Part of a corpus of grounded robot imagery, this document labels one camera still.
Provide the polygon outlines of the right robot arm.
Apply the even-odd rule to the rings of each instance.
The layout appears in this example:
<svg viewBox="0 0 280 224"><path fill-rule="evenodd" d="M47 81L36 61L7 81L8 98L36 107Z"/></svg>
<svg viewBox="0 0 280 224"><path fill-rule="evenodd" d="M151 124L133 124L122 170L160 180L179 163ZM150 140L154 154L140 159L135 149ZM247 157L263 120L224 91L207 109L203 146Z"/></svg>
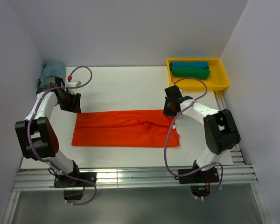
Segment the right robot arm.
<svg viewBox="0 0 280 224"><path fill-rule="evenodd" d="M233 115L228 109L213 109L198 103L190 96L183 96L176 85L166 88L165 94L163 114L174 118L166 137L164 150L167 150L171 130L180 115L189 116L201 123L204 127L207 147L194 161L194 170L190 174L193 174L196 181L203 182L209 176L209 170L218 164L222 154L241 141Z"/></svg>

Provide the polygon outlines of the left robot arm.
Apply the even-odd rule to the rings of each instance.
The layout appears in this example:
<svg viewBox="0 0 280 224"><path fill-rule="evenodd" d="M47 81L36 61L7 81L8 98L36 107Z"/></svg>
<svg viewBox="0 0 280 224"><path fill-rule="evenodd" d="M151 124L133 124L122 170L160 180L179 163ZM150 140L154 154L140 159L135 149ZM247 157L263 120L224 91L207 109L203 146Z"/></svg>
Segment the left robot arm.
<svg viewBox="0 0 280 224"><path fill-rule="evenodd" d="M56 105L67 112L81 113L81 94L64 87L62 78L50 76L47 84L36 92L36 102L30 114L15 123L15 131L22 154L27 159L47 163L55 175L65 175L70 186L77 186L82 180L77 164L67 158L59 149L58 138L50 124L50 117Z"/></svg>

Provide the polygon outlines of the orange t shirt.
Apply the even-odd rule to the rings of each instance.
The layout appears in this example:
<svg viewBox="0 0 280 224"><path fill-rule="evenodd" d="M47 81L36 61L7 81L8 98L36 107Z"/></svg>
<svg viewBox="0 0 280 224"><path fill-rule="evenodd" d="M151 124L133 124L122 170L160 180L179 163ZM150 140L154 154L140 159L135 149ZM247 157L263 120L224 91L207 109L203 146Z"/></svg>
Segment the orange t shirt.
<svg viewBox="0 0 280 224"><path fill-rule="evenodd" d="M77 115L72 137L76 147L153 147L165 146L173 117L162 110L91 112ZM180 145L172 130L168 147Z"/></svg>

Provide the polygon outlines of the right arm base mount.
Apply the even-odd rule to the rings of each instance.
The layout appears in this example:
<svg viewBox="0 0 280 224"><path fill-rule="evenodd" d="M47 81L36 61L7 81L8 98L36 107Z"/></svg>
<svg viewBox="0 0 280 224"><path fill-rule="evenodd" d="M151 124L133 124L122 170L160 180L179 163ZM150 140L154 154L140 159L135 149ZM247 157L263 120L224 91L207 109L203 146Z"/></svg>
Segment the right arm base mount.
<svg viewBox="0 0 280 224"><path fill-rule="evenodd" d="M175 176L174 179L180 184L199 184L191 185L190 190L195 199L200 198L201 200L211 195L211 183L218 183L220 186L222 182L215 167L207 171L198 171L188 176Z"/></svg>

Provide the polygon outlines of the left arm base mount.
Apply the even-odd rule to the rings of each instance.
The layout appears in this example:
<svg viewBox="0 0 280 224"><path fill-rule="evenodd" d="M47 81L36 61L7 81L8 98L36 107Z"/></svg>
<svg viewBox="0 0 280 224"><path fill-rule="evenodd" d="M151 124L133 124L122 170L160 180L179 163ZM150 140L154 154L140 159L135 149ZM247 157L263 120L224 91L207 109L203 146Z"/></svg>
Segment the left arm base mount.
<svg viewBox="0 0 280 224"><path fill-rule="evenodd" d="M79 201L84 196L86 187L93 187L96 184L97 173L95 172L80 172L78 168L70 173L73 176L83 181L73 180L64 175L59 175L53 168L48 169L49 173L55 177L54 188L63 188L63 198L67 201Z"/></svg>

